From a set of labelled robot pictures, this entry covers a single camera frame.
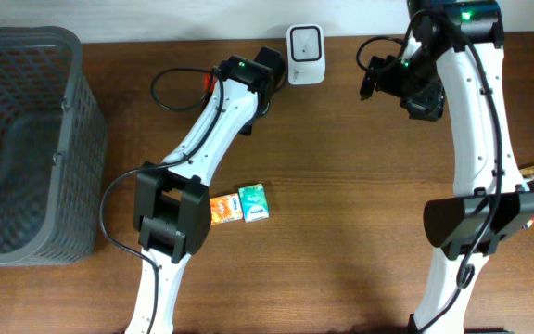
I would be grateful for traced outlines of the green tissue pack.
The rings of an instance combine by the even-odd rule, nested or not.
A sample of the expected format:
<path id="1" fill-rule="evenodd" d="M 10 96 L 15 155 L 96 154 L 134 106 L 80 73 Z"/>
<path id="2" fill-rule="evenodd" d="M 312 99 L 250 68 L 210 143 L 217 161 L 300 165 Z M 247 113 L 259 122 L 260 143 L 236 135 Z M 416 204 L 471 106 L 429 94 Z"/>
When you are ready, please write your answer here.
<path id="1" fill-rule="evenodd" d="M 263 184 L 244 186 L 238 189 L 246 223 L 266 219 L 270 216 Z"/>

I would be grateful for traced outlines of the orange tissue pack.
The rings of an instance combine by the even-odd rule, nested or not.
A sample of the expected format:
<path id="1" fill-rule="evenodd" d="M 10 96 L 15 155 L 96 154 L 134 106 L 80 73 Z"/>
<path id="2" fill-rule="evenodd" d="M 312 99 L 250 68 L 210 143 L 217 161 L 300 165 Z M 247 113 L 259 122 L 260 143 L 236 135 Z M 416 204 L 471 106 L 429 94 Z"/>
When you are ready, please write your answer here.
<path id="1" fill-rule="evenodd" d="M 212 225 L 241 220 L 243 211 L 239 195 L 233 193 L 210 199 L 210 213 Z"/>

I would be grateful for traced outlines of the red candy bag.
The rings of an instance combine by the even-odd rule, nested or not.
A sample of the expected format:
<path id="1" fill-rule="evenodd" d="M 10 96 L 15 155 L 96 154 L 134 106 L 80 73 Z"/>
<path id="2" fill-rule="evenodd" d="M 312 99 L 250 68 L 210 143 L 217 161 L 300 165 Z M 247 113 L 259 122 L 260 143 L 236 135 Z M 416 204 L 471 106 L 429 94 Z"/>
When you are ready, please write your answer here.
<path id="1" fill-rule="evenodd" d="M 204 90 L 205 92 L 211 96 L 211 94 L 214 91 L 215 84 L 219 81 L 217 74 L 215 73 L 215 70 L 209 71 L 205 76 L 204 81 Z"/>

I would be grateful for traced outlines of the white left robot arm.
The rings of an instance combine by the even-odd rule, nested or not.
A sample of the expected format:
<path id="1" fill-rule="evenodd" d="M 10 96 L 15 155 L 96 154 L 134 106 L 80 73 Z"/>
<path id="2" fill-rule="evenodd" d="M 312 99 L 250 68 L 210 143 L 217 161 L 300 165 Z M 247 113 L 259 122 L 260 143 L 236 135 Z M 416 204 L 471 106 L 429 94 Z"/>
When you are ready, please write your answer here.
<path id="1" fill-rule="evenodd" d="M 207 75 L 203 110 L 179 146 L 136 173 L 133 225 L 142 272 L 129 333 L 171 333 L 184 270 L 210 231 L 210 183 L 239 134 L 268 112 L 286 72 L 282 54 L 262 47 L 231 56 Z"/>

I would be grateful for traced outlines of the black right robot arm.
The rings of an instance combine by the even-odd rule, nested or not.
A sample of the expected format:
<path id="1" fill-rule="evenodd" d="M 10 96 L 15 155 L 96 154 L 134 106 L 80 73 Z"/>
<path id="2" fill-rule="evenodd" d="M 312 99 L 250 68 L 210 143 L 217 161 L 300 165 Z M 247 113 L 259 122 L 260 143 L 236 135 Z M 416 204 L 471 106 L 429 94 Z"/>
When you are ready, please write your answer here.
<path id="1" fill-rule="evenodd" d="M 364 64 L 361 99 L 396 97 L 415 120 L 451 118 L 453 194 L 423 213 L 432 260 L 407 329 L 461 333 L 479 273 L 534 217 L 516 164 L 503 97 L 504 29 L 495 1 L 411 1 L 395 56 Z"/>

